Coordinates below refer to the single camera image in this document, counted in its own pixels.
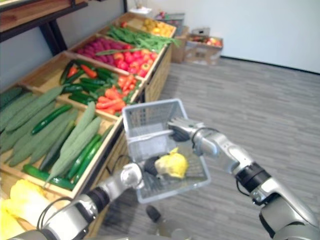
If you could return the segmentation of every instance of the gray plastic basket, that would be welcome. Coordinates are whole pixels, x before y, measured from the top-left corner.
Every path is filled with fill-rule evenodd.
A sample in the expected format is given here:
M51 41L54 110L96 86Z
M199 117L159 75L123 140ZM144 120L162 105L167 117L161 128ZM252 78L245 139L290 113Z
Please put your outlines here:
M191 141L175 142L170 138L167 122L176 117L188 118L179 99L168 99L127 106L122 110L128 152L134 163L143 166L144 161L169 153L175 147L187 153L188 170L185 178L164 177L158 179L143 173L144 187L137 190L142 204L180 194L210 183L211 178L204 158L192 152Z

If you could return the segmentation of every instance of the produce bin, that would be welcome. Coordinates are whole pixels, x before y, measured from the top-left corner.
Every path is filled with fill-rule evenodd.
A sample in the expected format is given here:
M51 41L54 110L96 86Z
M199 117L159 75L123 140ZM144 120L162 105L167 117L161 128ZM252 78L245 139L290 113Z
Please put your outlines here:
M172 118L187 118L179 99L128 106L122 112L128 152L134 163L142 167L147 159L166 155L176 147L191 152L186 156L189 167L183 179L164 177L159 180L143 172L144 187L137 190L140 203L150 203L209 184L211 178L205 160L193 153L191 141L178 143L169 137L167 122Z
M199 37L215 39L221 43L221 46L208 45L206 43L188 40L185 45L184 61L201 65L216 65L223 49L223 39L219 37Z

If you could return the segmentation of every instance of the vegetable stand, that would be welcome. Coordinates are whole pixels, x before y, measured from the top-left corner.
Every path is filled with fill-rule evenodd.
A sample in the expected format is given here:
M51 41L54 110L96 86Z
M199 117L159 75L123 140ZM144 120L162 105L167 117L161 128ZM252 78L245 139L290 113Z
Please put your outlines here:
M56 55L51 60L40 66L38 69L26 75L23 79L20 80L18 85L22 86L25 89L28 89L29 91L37 95L43 95L50 89L60 85L60 78L64 69L71 60L77 59L86 60L90 62L95 68L102 67L110 70L113 73L128 76L129 73L126 71L94 59L85 58L84 56L81 56L74 52L76 49L84 46L97 37L101 37L101 35L96 33L85 39L81 43L78 43L69 51L65 51ZM164 47L157 55L157 58L153 62L152 67L148 71L147 75L145 77L135 77L136 80L141 80L141 82L138 84L137 89L130 97L130 102L150 102L156 101L159 98L169 74L171 52L172 48L170 45ZM81 78L89 78L89 76L86 73L83 73ZM74 84L77 83L80 83L80 78L77 78L74 81ZM72 93L64 93L59 95L56 98L56 105L60 106L62 104L71 104L73 108L79 110L78 117L80 117L83 111L85 111L88 106L70 99L69 96L71 94ZM110 175L110 171L112 169L115 169L116 171L124 164L128 163L128 159L126 157L117 160L120 155L128 154L122 116L116 116L98 109L95 110L95 115L102 118L102 123L99 129L100 134L102 134L104 130L106 130L110 125L113 125L113 128L107 135L106 139L103 141L101 147L95 154L90 164L87 166L86 170L84 171L83 175L81 176L73 190L68 190L53 184L48 184L46 186L46 197L50 201L63 196L74 198L77 195L95 187L99 181L107 178ZM7 157L6 155L8 155L9 152L4 152L2 155L0 155L0 158L5 159ZM1 163L1 188L8 196L10 195L11 186L18 179L27 179L32 183L43 186L44 181L21 171L23 165L26 163L28 163L28 160L24 160L14 167L10 167L7 164ZM34 166L38 167L40 163L41 161L38 161L34 164ZM107 210L108 208L104 209L102 214L100 214L95 222L90 225L90 237L94 237L97 234ZM28 224L23 223L22 225L26 230L31 229L31 226L28 226Z

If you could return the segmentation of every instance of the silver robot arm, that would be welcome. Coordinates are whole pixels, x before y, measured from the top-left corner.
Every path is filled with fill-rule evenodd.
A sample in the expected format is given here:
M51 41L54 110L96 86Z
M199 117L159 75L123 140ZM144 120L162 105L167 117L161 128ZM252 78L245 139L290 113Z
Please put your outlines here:
M218 158L218 164L263 205L259 218L274 240L320 240L319 221L292 191L272 177L240 146L203 123L177 118L168 123L176 141L191 139L197 155Z
M89 224L110 202L129 188L143 186L142 172L135 163L125 165L96 188L80 195L54 214L40 230L26 231L12 240L80 240Z

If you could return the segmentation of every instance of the red tomato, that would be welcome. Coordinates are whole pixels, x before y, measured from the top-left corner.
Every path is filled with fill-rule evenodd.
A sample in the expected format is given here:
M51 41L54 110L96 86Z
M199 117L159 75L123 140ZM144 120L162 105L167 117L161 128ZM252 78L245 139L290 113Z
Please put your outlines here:
M126 63L125 61L121 60L116 67L119 68L119 69L122 69L122 70L127 71L129 65L128 65L128 63Z
M147 71L146 70L143 70L143 69L140 69L139 71L138 71L138 75L140 76L140 77L145 77L146 75L147 75Z
M154 64L154 61L152 59L149 59L148 61L146 61L146 63L152 66L152 64Z
M132 56L135 58L135 59L139 59L141 57L141 51L134 51L132 53Z
M137 61L133 61L132 63L130 63L130 68L140 68L140 65L137 63Z
M114 60L117 60L117 59L124 60L125 56L121 52L116 52L113 54L113 58L114 58Z
M126 44L126 45L123 46L123 49L132 49L132 48L133 47L130 44Z
M124 57L124 60L125 60L125 62L126 62L127 64L131 64L131 63L135 60L135 58L134 58L134 56L132 56L131 54L130 54L130 55L127 54L127 55Z
M145 70L146 72L148 72L150 68L151 68L151 65L148 63L144 63L141 65L141 69Z
M151 59L152 59L153 61L155 61L156 58L158 57L158 54L157 54L156 52L153 52L153 53L150 54L150 57L151 57Z
M129 73L131 74L137 74L138 73L138 68L137 67L129 67Z
M142 49L141 50L141 55L142 56L149 55L149 54L150 54L150 51L148 49Z

